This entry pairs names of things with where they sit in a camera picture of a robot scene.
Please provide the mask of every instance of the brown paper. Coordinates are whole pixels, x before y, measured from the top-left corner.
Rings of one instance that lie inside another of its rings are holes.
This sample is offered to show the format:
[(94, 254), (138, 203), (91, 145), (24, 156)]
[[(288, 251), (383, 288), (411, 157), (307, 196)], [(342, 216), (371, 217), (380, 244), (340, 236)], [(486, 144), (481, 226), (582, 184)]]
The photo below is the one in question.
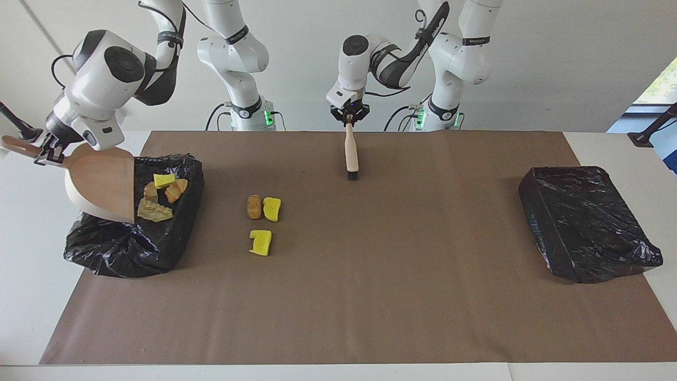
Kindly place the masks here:
[[(517, 193), (528, 169), (578, 165), (546, 132), (153, 132), (144, 155), (204, 163), (176, 270), (85, 271), (44, 364), (677, 361), (643, 275), (551, 275)], [(250, 220), (249, 195), (282, 199)], [(269, 257), (249, 253), (272, 230)]]

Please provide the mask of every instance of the yellow sponge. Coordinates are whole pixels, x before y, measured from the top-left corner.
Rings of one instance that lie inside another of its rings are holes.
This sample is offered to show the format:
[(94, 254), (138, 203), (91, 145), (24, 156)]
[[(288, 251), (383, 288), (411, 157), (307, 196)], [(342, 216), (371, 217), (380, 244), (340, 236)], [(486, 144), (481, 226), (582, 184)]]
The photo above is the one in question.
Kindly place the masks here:
[(171, 183), (176, 181), (176, 177), (174, 177), (174, 174), (169, 175), (153, 174), (153, 181), (155, 182), (155, 187), (157, 189), (163, 189), (170, 186)]
[(263, 199), (263, 215), (272, 222), (278, 221), (278, 215), (280, 214), (280, 206), (282, 205), (282, 200), (276, 199), (274, 197), (266, 197)]
[(270, 248), (270, 241), (273, 239), (273, 233), (270, 230), (252, 230), (249, 232), (249, 239), (254, 240), (254, 249), (250, 253), (267, 256)]

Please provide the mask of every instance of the plastic bag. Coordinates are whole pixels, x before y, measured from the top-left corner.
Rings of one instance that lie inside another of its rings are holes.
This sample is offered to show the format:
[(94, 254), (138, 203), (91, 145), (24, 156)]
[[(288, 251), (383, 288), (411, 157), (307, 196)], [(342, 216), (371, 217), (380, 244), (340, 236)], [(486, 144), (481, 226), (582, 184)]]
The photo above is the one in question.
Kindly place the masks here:
[(144, 196), (144, 187), (153, 181), (153, 174), (168, 173), (188, 179), (185, 193), (173, 205), (165, 192), (158, 192), (158, 202), (173, 209), (171, 219), (152, 222), (136, 217), (135, 223), (129, 224), (82, 212), (66, 238), (64, 258), (109, 277), (147, 277), (173, 269), (188, 244), (200, 207), (202, 163), (191, 155), (178, 154), (135, 158), (135, 205)]
[(519, 195), (538, 249), (558, 277), (599, 283), (663, 264), (602, 168), (532, 168)]

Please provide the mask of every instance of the table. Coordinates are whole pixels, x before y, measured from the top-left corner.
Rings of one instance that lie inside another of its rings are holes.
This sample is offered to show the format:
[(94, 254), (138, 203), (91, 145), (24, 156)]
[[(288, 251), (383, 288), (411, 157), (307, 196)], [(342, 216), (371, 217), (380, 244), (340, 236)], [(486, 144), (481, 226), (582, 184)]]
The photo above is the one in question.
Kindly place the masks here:
[[(138, 154), (149, 132), (128, 132), (123, 148)], [(677, 327), (677, 237), (671, 228), (677, 222), (677, 179), (649, 149), (635, 148), (624, 135), (566, 133), (582, 165), (599, 165), (611, 175), (619, 192), (644, 228), (649, 239), (663, 250), (665, 265), (646, 274), (673, 326)], [(18, 155), (0, 162), (3, 186), (0, 190), (0, 231), (3, 235), (3, 266), (0, 268), (0, 363), (34, 365), (39, 360), (81, 268), (61, 257), (64, 237), (77, 210), (60, 186), (58, 168), (38, 168)], [(45, 196), (45, 186), (51, 187)], [(17, 200), (28, 200), (21, 206)], [(13, 253), (23, 253), (21, 258)], [(287, 366), (156, 366), (156, 367), (2, 367), (3, 379), (58, 379), (105, 374), (116, 377), (133, 374), (148, 378), (185, 379), (199, 373), (204, 378), (231, 376), (233, 379), (373, 379), (378, 374), (390, 379), (473, 379), (539, 380), (555, 374), (562, 379), (631, 380), (651, 374), (668, 380), (677, 374), (677, 363), (660, 364), (436, 364), (436, 365), (287, 365)]]

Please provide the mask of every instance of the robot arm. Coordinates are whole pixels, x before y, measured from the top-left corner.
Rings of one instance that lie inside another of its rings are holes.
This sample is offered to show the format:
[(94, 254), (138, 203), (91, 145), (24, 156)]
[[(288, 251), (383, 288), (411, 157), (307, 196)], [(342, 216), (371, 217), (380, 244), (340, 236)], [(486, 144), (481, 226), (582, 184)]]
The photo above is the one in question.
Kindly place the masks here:
[(268, 51), (244, 23), (239, 0), (202, 0), (207, 24), (219, 36), (198, 43), (198, 58), (216, 73), (230, 96), (232, 127), (238, 131), (274, 129), (273, 104), (259, 95), (250, 73), (268, 66)]
[(449, 16), (447, 1), (418, 0), (418, 4), (424, 15), (433, 16), (430, 19), (424, 17), (424, 27), (418, 29), (408, 53), (402, 54), (396, 44), (378, 34), (354, 35), (343, 42), (338, 58), (338, 80), (327, 93), (332, 114), (338, 120), (345, 122), (343, 115), (362, 109), (369, 72), (390, 89), (403, 89), (409, 83), (418, 63)]
[(61, 163), (62, 151), (86, 140), (97, 150), (125, 137), (115, 112), (132, 97), (144, 104), (165, 103), (174, 92), (185, 11), (181, 0), (144, 0), (159, 33), (151, 56), (110, 31), (91, 31), (76, 47), (74, 81), (66, 86), (46, 120), (49, 135), (36, 163)]
[(464, 82), (478, 85), (489, 77), (488, 45), (502, 4), (503, 0), (466, 0), (458, 19), (462, 36), (443, 34), (431, 46), (435, 88), (424, 106), (423, 130), (449, 128)]

